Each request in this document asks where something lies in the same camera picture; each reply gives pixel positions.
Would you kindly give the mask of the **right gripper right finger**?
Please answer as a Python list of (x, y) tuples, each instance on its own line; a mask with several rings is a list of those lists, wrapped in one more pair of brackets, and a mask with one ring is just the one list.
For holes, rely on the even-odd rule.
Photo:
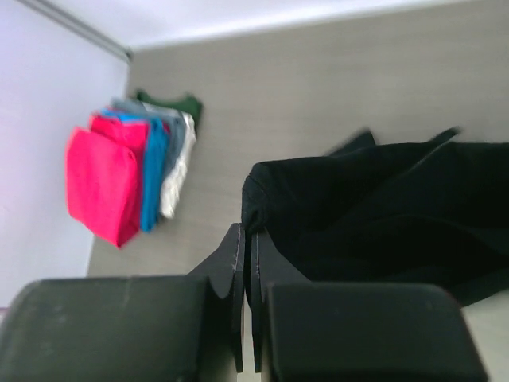
[(308, 280), (263, 232), (249, 239), (254, 369), (264, 381), (485, 381), (460, 307), (405, 283)]

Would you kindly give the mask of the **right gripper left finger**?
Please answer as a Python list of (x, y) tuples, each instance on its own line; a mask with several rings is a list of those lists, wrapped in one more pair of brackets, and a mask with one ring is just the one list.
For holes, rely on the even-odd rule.
[(46, 279), (1, 324), (4, 381), (235, 381), (245, 234), (233, 224), (186, 275)]

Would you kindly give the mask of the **black t shirt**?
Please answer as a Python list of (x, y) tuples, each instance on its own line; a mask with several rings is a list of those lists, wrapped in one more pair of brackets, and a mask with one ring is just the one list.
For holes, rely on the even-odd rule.
[(378, 145), (255, 164), (242, 222), (313, 281), (431, 283), (467, 306), (508, 287), (508, 145)]

